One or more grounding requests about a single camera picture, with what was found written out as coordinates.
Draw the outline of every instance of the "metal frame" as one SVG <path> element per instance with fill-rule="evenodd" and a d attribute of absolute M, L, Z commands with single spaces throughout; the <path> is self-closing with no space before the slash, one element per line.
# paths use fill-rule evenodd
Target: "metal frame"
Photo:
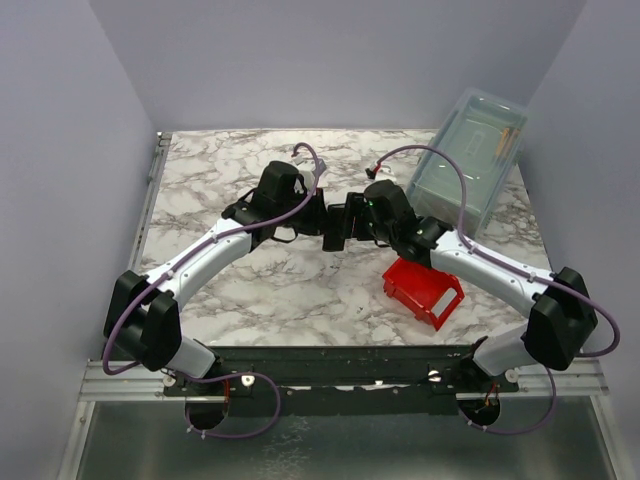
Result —
<path fill-rule="evenodd" d="M 171 143 L 170 133 L 159 133 L 158 145 L 149 172 L 148 188 L 134 246 L 129 259 L 129 268 L 136 270 L 142 261 L 142 252 L 147 239 L 160 180 L 164 171 L 167 153 Z M 502 393 L 501 397 L 547 397 L 551 389 L 546 371 L 540 366 L 518 369 L 520 391 Z M 85 370 L 78 406 L 71 434 L 67 442 L 63 461 L 58 474 L 59 480 L 77 478 L 82 454 L 89 434 L 95 402 L 212 402 L 224 401 L 221 396 L 213 397 L 165 397 L 163 394 L 164 374 L 149 372 L 143 367 L 133 368 L 118 377 L 110 377 L 102 372 L 101 362 L 89 361 Z M 554 372 L 558 396 L 588 396 L 591 398 L 595 416 L 609 455 L 616 478 L 636 478 L 633 466 L 615 421 L 609 389 L 606 385 L 600 363 L 596 359 L 576 359 L 565 372 Z M 477 398 L 484 393 L 458 394 L 458 399 Z"/>

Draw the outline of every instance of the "marble table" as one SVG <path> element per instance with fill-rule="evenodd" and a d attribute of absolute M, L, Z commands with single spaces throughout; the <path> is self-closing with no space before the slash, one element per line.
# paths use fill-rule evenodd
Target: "marble table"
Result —
<path fill-rule="evenodd" d="M 428 130 L 254 130 L 173 135 L 144 247 L 142 271 L 197 240 L 258 182 L 271 160 L 289 159 L 297 142 L 311 144 L 328 166 L 321 186 L 331 203 L 362 190 L 364 168 L 395 147 L 426 143 Z M 405 185 L 419 153 L 390 162 Z M 530 265 L 549 268 L 517 169 L 499 198 L 481 244 Z M 395 261 L 390 249 L 350 242 L 325 253 L 320 238 L 283 245 L 265 242 L 227 267 L 182 312 L 186 335 L 215 345 L 429 345 L 471 343 L 524 323 L 512 308 L 468 283 L 466 298 L 440 331 L 417 321 L 388 298 L 381 275 Z"/>

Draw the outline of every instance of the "table surface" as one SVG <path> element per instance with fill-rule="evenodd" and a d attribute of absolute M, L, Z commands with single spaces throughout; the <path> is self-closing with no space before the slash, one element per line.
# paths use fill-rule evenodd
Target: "table surface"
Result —
<path fill-rule="evenodd" d="M 173 257 L 218 220 L 225 206 L 254 187 L 271 160 L 311 144 L 328 166 L 321 186 L 331 203 L 362 191 L 365 167 L 387 151 L 427 143 L 431 130 L 255 130 L 173 135 L 144 247 L 142 271 Z M 390 166 L 405 185 L 420 153 Z M 523 263 L 549 268 L 526 189 L 514 169 L 487 229 L 477 240 Z M 207 345 L 430 345 L 471 343 L 525 319 L 475 286 L 440 331 L 388 298 L 381 275 L 397 258 L 370 242 L 326 253 L 320 238 L 265 242 L 224 269 L 185 307 L 183 333 Z"/>

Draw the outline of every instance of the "cable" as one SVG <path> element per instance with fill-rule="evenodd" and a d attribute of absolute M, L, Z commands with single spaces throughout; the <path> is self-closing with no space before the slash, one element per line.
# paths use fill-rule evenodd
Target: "cable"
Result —
<path fill-rule="evenodd" d="M 171 267 L 170 270 L 167 270 L 160 277 L 158 277 L 158 279 L 155 282 L 153 282 L 151 285 L 149 285 L 147 288 L 145 288 L 144 291 L 142 293 L 140 293 L 140 295 L 138 295 L 136 298 L 133 299 L 133 301 L 129 304 L 129 306 L 125 309 L 125 311 L 122 312 L 122 315 L 120 315 L 120 317 L 116 321 L 115 325 L 111 329 L 111 334 L 109 335 L 109 338 L 107 339 L 107 344 L 105 345 L 104 353 L 102 355 L 102 369 L 104 370 L 104 373 L 106 373 L 107 375 L 119 375 L 120 373 L 126 372 L 127 370 L 140 365 L 140 362 L 135 361 L 135 362 L 131 362 L 131 363 L 129 363 L 127 365 L 124 365 L 123 367 L 120 367 L 120 368 L 117 368 L 117 369 L 112 369 L 109 366 L 109 359 L 111 358 L 111 353 L 112 353 L 113 347 L 114 347 L 114 345 L 116 343 L 116 338 L 118 337 L 118 334 L 120 333 L 120 329 L 122 328 L 122 325 L 124 325 L 124 323 L 127 321 L 127 318 L 129 318 L 129 315 L 131 315 L 131 313 L 136 308 L 138 308 L 140 306 L 140 304 L 144 301 L 144 299 L 151 292 L 153 292 L 153 290 L 158 288 L 167 279 L 172 277 L 173 276 L 173 272 L 178 271 L 185 263 L 187 263 L 189 260 L 191 260 L 191 258 L 193 258 L 194 255 L 197 255 L 198 252 L 201 252 L 203 249 L 207 248 L 212 243 L 216 243 L 218 240 L 221 240 L 221 239 L 223 239 L 225 237 L 228 237 L 229 235 L 234 235 L 234 234 L 240 233 L 240 232 L 250 232 L 250 231 L 256 230 L 258 228 L 268 227 L 268 226 L 280 223 L 283 220 L 286 220 L 287 218 L 290 218 L 293 215 L 295 215 L 296 213 L 298 213 L 300 210 L 302 210 L 311 201 L 311 199 L 315 195 L 316 189 L 318 188 L 318 182 L 320 181 L 320 175 L 322 174 L 321 162 L 320 162 L 320 159 L 318 158 L 318 155 L 316 154 L 316 151 L 313 149 L 313 147 L 311 147 L 311 145 L 309 145 L 308 143 L 304 143 L 304 142 L 297 143 L 293 147 L 293 154 L 291 156 L 292 157 L 296 157 L 298 155 L 298 150 L 300 148 L 305 148 L 306 150 L 309 151 L 309 153 L 313 157 L 313 161 L 315 163 L 315 168 L 316 168 L 315 171 L 318 172 L 317 175 L 314 175 L 313 185 L 307 191 L 307 196 L 296 207 L 294 207 L 293 209 L 291 209 L 287 213 L 284 213 L 284 214 L 282 214 L 282 215 L 280 215 L 278 217 L 272 218 L 271 220 L 266 220 L 264 222 L 254 223 L 252 225 L 244 225 L 244 226 L 241 226 L 241 227 L 238 227 L 238 228 L 232 228 L 232 229 L 227 230 L 225 232 L 219 233 L 217 235 L 217 237 L 208 238 L 207 240 L 205 240 L 204 242 L 202 242 L 201 244 L 197 245 L 192 250 L 190 250 L 180 260 L 178 260 L 176 262 L 176 264 Z"/>
<path fill-rule="evenodd" d="M 544 416 L 538 423 L 535 423 L 529 427 L 521 428 L 519 430 L 502 430 L 499 428 L 491 428 L 491 427 L 487 427 L 486 425 L 478 425 L 477 423 L 473 423 L 473 421 L 469 417 L 467 417 L 462 410 L 460 410 L 460 413 L 462 414 L 462 416 L 467 420 L 467 425 L 469 425 L 471 428 L 475 428 L 476 430 L 480 430 L 485 433 L 491 433 L 493 435 L 503 435 L 503 436 L 504 435 L 506 436 L 523 435 L 525 433 L 531 433 L 534 430 L 544 427 L 546 424 L 549 423 L 549 421 L 551 420 L 551 417 L 553 417 L 553 414 L 556 410 L 556 406 L 558 404 L 558 391 L 556 389 L 556 382 L 553 379 L 553 374 L 551 373 L 551 370 L 549 370 L 547 367 L 545 367 L 545 370 L 549 375 L 549 382 L 551 383 L 551 405 L 549 405 L 549 409 L 547 410 L 547 413 L 544 414 Z"/>
<path fill-rule="evenodd" d="M 613 330 L 613 340 L 611 341 L 611 344 L 608 347 L 596 352 L 579 353 L 577 355 L 578 357 L 588 357 L 588 358 L 601 357 L 603 355 L 607 355 L 613 352 L 616 348 L 618 348 L 618 345 L 620 344 L 620 327 L 618 326 L 618 323 L 613 318 L 613 315 L 611 315 L 607 310 L 605 310 L 604 307 L 600 306 L 598 303 L 594 302 L 589 297 L 586 297 L 585 295 L 582 295 L 580 292 L 576 292 L 574 289 L 569 288 L 565 285 L 562 285 L 561 283 L 555 282 L 553 280 L 549 280 L 547 278 L 538 277 L 537 275 L 531 276 L 530 272 L 522 270 L 518 267 L 514 267 L 513 265 L 510 265 L 507 262 L 500 260 L 499 258 L 495 258 L 491 254 L 488 254 L 484 252 L 482 249 L 478 248 L 477 245 L 474 248 L 474 245 L 472 245 L 469 239 L 465 236 L 464 228 L 463 228 L 464 213 L 467 206 L 467 185 L 464 180 L 464 174 L 462 173 L 462 169 L 451 157 L 449 157 L 449 155 L 438 150 L 437 148 L 430 147 L 428 145 L 407 145 L 404 147 L 399 147 L 394 150 L 391 150 L 390 152 L 387 152 L 376 162 L 376 166 L 373 168 L 374 174 L 380 169 L 380 165 L 382 165 L 382 162 L 387 160 L 392 155 L 395 155 L 396 153 L 402 152 L 405 150 L 428 150 L 442 157 L 455 170 L 456 174 L 458 175 L 458 179 L 460 180 L 460 187 L 462 190 L 462 194 L 460 196 L 460 211 L 458 212 L 458 223 L 456 225 L 456 232 L 458 234 L 458 239 L 460 240 L 460 242 L 464 244 L 464 246 L 468 248 L 470 252 L 473 252 L 475 255 L 478 255 L 479 257 L 484 258 L 485 260 L 493 263 L 494 265 L 497 265 L 498 267 L 501 267 L 507 270 L 508 272 L 524 277 L 527 280 L 538 282 L 548 287 L 557 288 L 558 290 L 568 293 L 574 298 L 577 298 L 578 300 L 586 303 L 594 310 L 600 312 L 602 316 L 607 320 L 607 322 L 609 322 L 609 325 L 611 325 L 611 329 Z"/>
<path fill-rule="evenodd" d="M 273 427 L 275 425 L 275 423 L 278 421 L 278 417 L 280 416 L 280 408 L 282 406 L 282 398 L 280 397 L 280 391 L 278 390 L 278 385 L 276 385 L 276 382 L 274 382 L 273 380 L 271 380 L 271 378 L 267 377 L 266 375 L 262 374 L 262 373 L 258 373 L 258 372 L 244 372 L 244 373 L 231 373 L 229 375 L 222 375 L 220 377 L 215 377 L 215 378 L 195 378 L 195 377 L 191 377 L 189 375 L 184 375 L 184 377 L 194 383 L 216 383 L 216 382 L 222 382 L 224 380 L 231 380 L 232 378 L 238 378 L 238 377 L 242 377 L 243 375 L 251 375 L 253 377 L 257 377 L 257 378 L 261 378 L 264 381 L 266 381 L 269 386 L 271 387 L 271 389 L 273 390 L 273 392 L 275 393 L 276 396 L 276 409 L 273 412 L 273 415 L 271 416 L 271 419 L 267 422 L 266 425 L 264 425 L 263 427 L 258 428 L 257 430 L 254 430 L 253 432 L 249 432 L 249 433 L 237 433 L 237 434 L 228 434 L 228 433 L 216 433 L 214 431 L 210 431 L 210 430 L 199 430 L 197 428 L 195 428 L 193 426 L 193 424 L 191 423 L 191 417 L 189 415 L 189 409 L 187 409 L 186 413 L 185 413 L 185 420 L 187 421 L 187 424 L 189 425 L 189 428 L 187 428 L 187 433 L 190 433 L 192 430 L 199 433 L 200 435 L 202 435 L 202 438 L 204 439 L 204 437 L 212 437 L 212 438 L 223 438 L 223 439 L 227 439 L 227 440 L 242 440 L 245 438 L 253 438 L 253 437 L 257 437 L 258 435 L 260 435 L 261 433 L 266 432 L 267 430 L 269 430 L 271 427 Z"/>

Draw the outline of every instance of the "black mounting plate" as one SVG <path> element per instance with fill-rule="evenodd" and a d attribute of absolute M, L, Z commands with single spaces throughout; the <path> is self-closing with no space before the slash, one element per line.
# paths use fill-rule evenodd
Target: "black mounting plate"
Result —
<path fill-rule="evenodd" d="M 212 350 L 221 360 L 208 377 L 236 372 L 269 376 L 280 390 L 281 415 L 455 415 L 457 393 L 485 392 L 494 381 L 500 392 L 518 390 L 517 384 L 507 382 L 504 377 L 461 375 L 461 360 L 470 353 L 470 345 L 217 347 Z M 434 370 L 438 372 L 439 382 L 429 379 L 429 372 Z M 168 397 L 222 393 L 221 383 L 198 384 L 184 378 L 164 390 Z M 232 416 L 270 416 L 275 408 L 275 396 L 269 385 L 259 378 L 249 387 L 238 378 L 231 380 L 230 407 Z"/>

